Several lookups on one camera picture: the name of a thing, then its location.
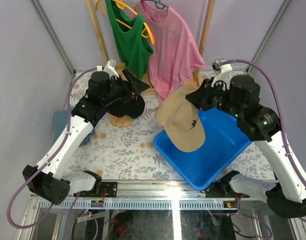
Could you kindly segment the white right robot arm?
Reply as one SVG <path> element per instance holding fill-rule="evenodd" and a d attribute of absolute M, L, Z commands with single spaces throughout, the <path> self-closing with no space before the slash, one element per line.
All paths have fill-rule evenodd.
<path fill-rule="evenodd" d="M 198 110 L 215 108 L 234 117 L 241 132 L 264 154 L 277 179 L 258 180 L 233 170 L 221 178 L 221 193 L 226 197 L 239 193 L 256 198 L 284 219 L 303 218 L 306 172 L 287 140 L 281 110 L 260 104 L 260 85 L 249 75 L 234 76 L 225 84 L 232 63 L 233 60 L 215 60 L 215 76 L 203 80 L 186 99 Z"/>

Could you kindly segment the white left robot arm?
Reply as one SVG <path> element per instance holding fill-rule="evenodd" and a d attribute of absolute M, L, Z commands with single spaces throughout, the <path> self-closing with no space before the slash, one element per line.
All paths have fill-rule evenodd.
<path fill-rule="evenodd" d="M 85 95 L 67 113 L 67 124 L 47 154 L 35 165 L 27 165 L 22 174 L 31 193 L 54 205 L 68 195 L 97 197 L 102 193 L 102 178 L 85 170 L 64 175 L 65 168 L 83 140 L 108 113 L 133 119 L 142 115 L 145 102 L 141 93 L 150 85 L 133 76 L 127 69 L 119 75 L 108 61 L 96 68 L 88 80 Z"/>

